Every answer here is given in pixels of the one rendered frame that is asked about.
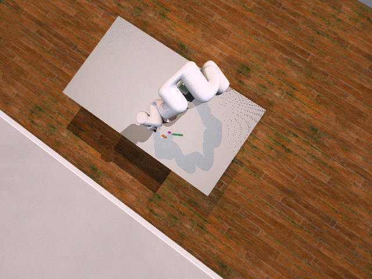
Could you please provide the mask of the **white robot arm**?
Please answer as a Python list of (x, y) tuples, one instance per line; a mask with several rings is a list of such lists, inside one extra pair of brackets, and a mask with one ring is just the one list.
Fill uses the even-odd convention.
[(158, 94), (162, 99), (150, 103), (149, 114), (141, 111), (136, 115), (136, 120), (145, 127), (160, 127), (168, 123), (168, 119), (184, 112), (188, 102), (176, 86), (179, 81), (183, 82), (197, 101), (205, 103), (227, 90), (230, 83), (225, 78), (211, 60), (207, 61), (201, 70), (194, 62), (187, 62), (161, 85)]

